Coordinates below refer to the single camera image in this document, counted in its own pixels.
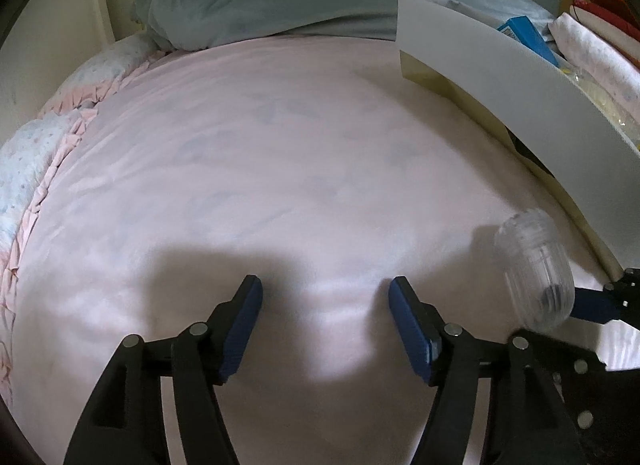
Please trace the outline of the clear ribbed plastic capsule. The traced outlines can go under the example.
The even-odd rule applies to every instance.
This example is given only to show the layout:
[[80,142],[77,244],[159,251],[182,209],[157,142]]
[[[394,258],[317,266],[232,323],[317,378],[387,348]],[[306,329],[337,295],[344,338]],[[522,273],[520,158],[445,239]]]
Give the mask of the clear ribbed plastic capsule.
[[548,333],[566,321],[575,284],[553,219],[538,208],[515,214],[499,227],[494,244],[521,326]]

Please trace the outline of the cream wooden headboard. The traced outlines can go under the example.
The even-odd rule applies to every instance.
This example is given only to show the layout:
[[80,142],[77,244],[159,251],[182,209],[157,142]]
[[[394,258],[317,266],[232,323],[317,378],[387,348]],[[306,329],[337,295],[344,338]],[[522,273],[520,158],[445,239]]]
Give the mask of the cream wooden headboard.
[[34,118],[67,76],[112,43],[106,0],[30,0],[1,46],[1,139]]

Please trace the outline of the red folded cloth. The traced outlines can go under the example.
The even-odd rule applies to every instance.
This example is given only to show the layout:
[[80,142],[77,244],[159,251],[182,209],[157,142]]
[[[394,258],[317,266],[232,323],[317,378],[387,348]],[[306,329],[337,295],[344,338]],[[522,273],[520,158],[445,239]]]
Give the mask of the red folded cloth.
[[572,0],[570,15],[639,66],[639,20],[624,0]]

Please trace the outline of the blue cartoon carton box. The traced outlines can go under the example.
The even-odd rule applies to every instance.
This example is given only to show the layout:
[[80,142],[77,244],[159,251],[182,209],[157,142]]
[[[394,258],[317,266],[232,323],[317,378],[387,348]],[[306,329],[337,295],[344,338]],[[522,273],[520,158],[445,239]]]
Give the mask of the blue cartoon carton box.
[[510,18],[498,27],[498,31],[503,35],[513,38],[518,43],[533,51],[540,58],[547,60],[552,66],[556,68],[560,66],[554,53],[547,46],[544,38],[528,17],[518,16]]

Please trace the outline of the grey pillow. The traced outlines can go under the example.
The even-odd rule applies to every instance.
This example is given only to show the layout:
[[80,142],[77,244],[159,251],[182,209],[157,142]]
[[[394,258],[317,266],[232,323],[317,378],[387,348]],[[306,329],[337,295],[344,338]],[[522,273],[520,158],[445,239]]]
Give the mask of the grey pillow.
[[[493,28],[525,16],[546,34],[533,0],[436,0]],[[202,50],[278,34],[394,40],[398,0],[135,0],[131,17],[166,50]]]

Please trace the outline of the floral quilt with pink ruffle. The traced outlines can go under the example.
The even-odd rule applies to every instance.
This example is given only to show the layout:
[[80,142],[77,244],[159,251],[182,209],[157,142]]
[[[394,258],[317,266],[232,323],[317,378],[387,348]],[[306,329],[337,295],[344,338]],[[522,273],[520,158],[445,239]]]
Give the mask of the floral quilt with pink ruffle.
[[12,332],[17,270],[53,177],[96,117],[94,106],[163,57],[149,34],[119,40],[90,58],[58,88],[38,118],[1,147],[1,398],[12,398]]

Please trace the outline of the pink bed sheet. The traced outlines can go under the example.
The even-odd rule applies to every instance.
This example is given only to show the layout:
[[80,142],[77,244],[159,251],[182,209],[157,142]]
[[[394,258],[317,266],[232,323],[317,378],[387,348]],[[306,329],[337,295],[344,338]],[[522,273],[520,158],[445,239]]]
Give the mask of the pink bed sheet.
[[394,44],[253,40],[158,62],[98,107],[17,271],[13,414],[62,462],[120,341],[173,337],[255,274],[265,295],[218,390],[244,464],[405,464],[434,397],[387,286],[503,341],[518,319],[497,228],[541,208],[575,281],[606,274],[562,207]]

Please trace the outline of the white floral folded cloth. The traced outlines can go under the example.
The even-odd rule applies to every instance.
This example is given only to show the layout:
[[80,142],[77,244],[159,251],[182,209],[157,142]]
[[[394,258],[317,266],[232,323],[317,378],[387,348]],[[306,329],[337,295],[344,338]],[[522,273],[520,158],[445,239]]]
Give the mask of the white floral folded cloth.
[[586,71],[631,117],[639,121],[639,70],[613,46],[562,14],[549,24],[561,54]]

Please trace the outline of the clear pack of cream pads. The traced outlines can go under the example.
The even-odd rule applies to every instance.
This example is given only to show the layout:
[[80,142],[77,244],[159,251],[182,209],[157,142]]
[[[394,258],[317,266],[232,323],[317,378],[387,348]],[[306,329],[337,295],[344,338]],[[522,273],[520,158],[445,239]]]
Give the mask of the clear pack of cream pads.
[[639,123],[618,103],[591,75],[570,64],[562,64],[560,70],[574,85],[582,89],[600,112],[616,125],[631,143],[639,149]]

